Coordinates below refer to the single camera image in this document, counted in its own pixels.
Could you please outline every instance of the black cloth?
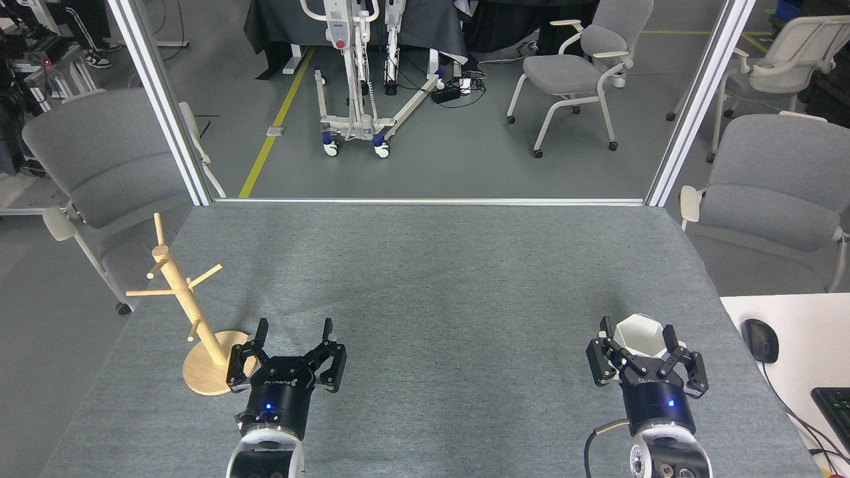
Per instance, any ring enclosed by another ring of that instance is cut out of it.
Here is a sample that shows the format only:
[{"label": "black cloth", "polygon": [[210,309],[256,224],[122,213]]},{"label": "black cloth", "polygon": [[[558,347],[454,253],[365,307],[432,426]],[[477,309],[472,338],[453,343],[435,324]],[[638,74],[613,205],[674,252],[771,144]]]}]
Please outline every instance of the black cloth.
[{"label": "black cloth", "polygon": [[[463,39],[471,52],[492,53],[517,44],[540,28],[537,54],[556,54],[575,29],[554,27],[552,20],[581,20],[590,25],[599,0],[486,0],[479,3],[473,19],[464,26]],[[578,43],[566,53],[582,54]]]},{"label": "black cloth", "polygon": [[[324,13],[321,0],[308,0],[316,13]],[[386,44],[387,27],[381,18],[371,23],[370,44]],[[308,18],[297,0],[252,0],[245,18],[245,36],[259,54],[265,51],[270,75],[292,56],[289,44],[330,46],[325,39],[327,23]],[[401,21],[399,44],[434,48],[466,61],[458,11],[451,0],[407,0]]]},{"label": "black cloth", "polygon": [[54,21],[68,25],[83,48],[106,46],[104,38],[111,34],[104,0],[62,0],[61,3],[47,3],[47,6]]}]

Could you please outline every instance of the wooden peg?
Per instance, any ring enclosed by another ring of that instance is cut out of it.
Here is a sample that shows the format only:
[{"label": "wooden peg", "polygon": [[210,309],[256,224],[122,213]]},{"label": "wooden peg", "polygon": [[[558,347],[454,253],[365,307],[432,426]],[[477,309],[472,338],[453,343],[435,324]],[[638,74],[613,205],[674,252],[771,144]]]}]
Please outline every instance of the wooden peg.
[{"label": "wooden peg", "polygon": [[144,297],[146,295],[174,295],[173,290],[128,290],[127,297]]},{"label": "wooden peg", "polygon": [[162,269],[163,265],[165,265],[165,260],[161,260],[161,261],[157,262],[156,265],[154,266],[154,268],[151,269],[150,272],[147,273],[146,277],[148,279],[153,279],[154,276],[156,276],[156,273],[159,272],[160,269]]},{"label": "wooden peg", "polygon": [[213,266],[210,270],[208,270],[207,272],[204,272],[203,274],[199,275],[199,276],[198,276],[198,277],[197,277],[194,281],[190,281],[190,282],[189,282],[189,288],[190,288],[190,289],[195,288],[195,286],[196,286],[196,285],[200,284],[201,282],[204,282],[204,281],[205,281],[206,279],[208,279],[211,275],[213,275],[213,274],[215,274],[216,272],[218,272],[218,271],[222,270],[223,268],[224,268],[224,267],[223,267],[221,264],[216,264],[216,265],[214,265],[214,266]]},{"label": "wooden peg", "polygon": [[192,328],[189,329],[189,337],[186,337],[187,342],[195,341],[195,334],[198,332],[198,324],[200,324],[200,322],[192,322]]},{"label": "wooden peg", "polygon": [[162,215],[154,213],[154,226],[156,227],[156,244],[165,245],[165,232],[162,231]]}]

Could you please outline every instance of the sneaker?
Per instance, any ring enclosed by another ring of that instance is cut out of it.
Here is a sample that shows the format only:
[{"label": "sneaker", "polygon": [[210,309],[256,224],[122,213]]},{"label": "sneaker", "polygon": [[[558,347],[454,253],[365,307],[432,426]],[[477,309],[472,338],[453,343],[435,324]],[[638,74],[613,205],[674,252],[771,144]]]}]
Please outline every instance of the sneaker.
[{"label": "sneaker", "polygon": [[109,68],[112,66],[112,62],[107,60],[106,58],[96,54],[93,50],[89,50],[86,53],[86,63],[92,68]]},{"label": "sneaker", "polygon": [[112,53],[121,49],[121,45],[116,45],[114,43],[103,42],[101,44],[94,46],[94,51],[98,53]]}]

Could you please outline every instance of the table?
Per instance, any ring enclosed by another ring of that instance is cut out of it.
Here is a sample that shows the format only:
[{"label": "table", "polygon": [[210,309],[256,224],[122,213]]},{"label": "table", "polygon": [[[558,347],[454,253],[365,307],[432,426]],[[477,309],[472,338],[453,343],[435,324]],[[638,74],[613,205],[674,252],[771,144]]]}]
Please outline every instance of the table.
[{"label": "table", "polygon": [[[322,0],[308,0],[315,12],[323,12]],[[287,63],[285,73],[292,74],[301,60],[300,46],[330,46],[325,39],[327,24],[311,20],[298,1],[252,0],[245,19],[245,36],[254,53],[266,51],[269,69],[276,68],[270,48],[273,43],[292,45],[293,61]],[[371,43],[385,44],[387,28],[382,16],[371,23]],[[449,0],[408,0],[401,21],[399,44],[431,48],[450,56],[461,64],[466,62],[467,49],[463,42],[460,21],[454,4]]]},{"label": "table", "polygon": [[[752,318],[766,322],[776,332],[779,359],[765,366],[770,381],[791,410],[842,447],[809,394],[815,387],[850,387],[850,293],[723,297],[721,301],[736,327]],[[808,432],[799,431],[809,447],[819,448]],[[817,462],[827,469],[822,455]],[[850,475],[850,467],[840,459],[832,463],[840,474]]]},{"label": "table", "polygon": [[[334,319],[349,359],[339,393],[313,395],[307,476],[582,476],[587,435],[625,416],[585,348],[632,312],[703,353],[691,408],[716,476],[819,476],[663,208],[219,203],[173,253],[187,276],[224,265],[197,289],[207,319],[268,317],[270,354]],[[224,473],[247,395],[189,391],[185,323],[173,298],[142,302],[43,477]],[[599,436],[594,475],[627,476],[630,440]]]}]

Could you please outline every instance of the person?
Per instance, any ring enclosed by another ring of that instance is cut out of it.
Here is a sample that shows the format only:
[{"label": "person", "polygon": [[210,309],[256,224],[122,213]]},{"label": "person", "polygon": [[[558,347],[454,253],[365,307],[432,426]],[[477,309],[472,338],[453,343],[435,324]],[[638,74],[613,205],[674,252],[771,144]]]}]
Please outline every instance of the person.
[{"label": "person", "polygon": [[111,34],[105,0],[47,0],[47,7],[54,21],[68,25],[80,46],[87,50],[89,66],[112,66],[102,53],[116,52],[121,46],[106,41]]}]

